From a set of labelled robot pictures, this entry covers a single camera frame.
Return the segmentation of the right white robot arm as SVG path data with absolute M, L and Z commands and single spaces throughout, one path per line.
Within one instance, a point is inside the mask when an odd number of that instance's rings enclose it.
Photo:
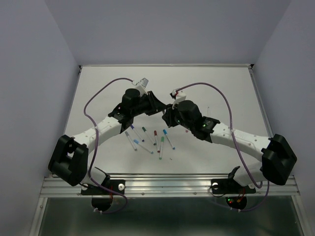
M 229 173 L 225 186 L 232 192 L 262 181 L 285 185 L 297 162 L 295 153 L 282 135 L 264 137 L 230 129 L 217 119 L 203 116 L 190 100 L 167 105 L 162 118 L 168 127 L 180 125 L 199 140 L 234 148 L 238 154 L 245 153 L 257 160 L 252 165 L 246 165 L 242 160 L 242 167 L 235 167 Z

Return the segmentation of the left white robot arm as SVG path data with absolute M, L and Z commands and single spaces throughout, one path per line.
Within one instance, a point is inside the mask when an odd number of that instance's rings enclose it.
M 93 122 L 92 128 L 80 134 L 72 137 L 62 135 L 58 139 L 48 170 L 71 186 L 86 183 L 92 185 L 97 193 L 106 193 L 110 183 L 107 179 L 91 179 L 92 164 L 88 164 L 89 154 L 96 152 L 98 146 L 108 139 L 127 130 L 136 116 L 151 116 L 166 108 L 167 105 L 159 101 L 152 91 L 141 95 L 135 88 L 127 89 L 121 103 L 100 123 Z

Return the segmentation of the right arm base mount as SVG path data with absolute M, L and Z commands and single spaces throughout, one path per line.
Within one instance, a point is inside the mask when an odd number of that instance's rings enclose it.
M 241 186 L 233 178 L 240 166 L 235 167 L 227 178 L 217 178 L 211 180 L 211 186 L 208 188 L 208 193 L 213 197 L 223 197 L 229 194 L 235 194 L 234 197 L 225 197 L 227 206 L 232 210 L 242 211 L 247 206 L 247 194 L 255 194 L 256 189 L 249 186 Z

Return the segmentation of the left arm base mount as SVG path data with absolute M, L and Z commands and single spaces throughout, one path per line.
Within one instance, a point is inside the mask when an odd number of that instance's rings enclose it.
M 87 195 L 106 196 L 105 198 L 92 198 L 93 210 L 99 214 L 118 213 L 124 210 L 128 204 L 125 196 L 125 181 L 112 180 L 108 173 L 98 167 L 93 167 L 91 172 L 87 172 L 79 185 Z

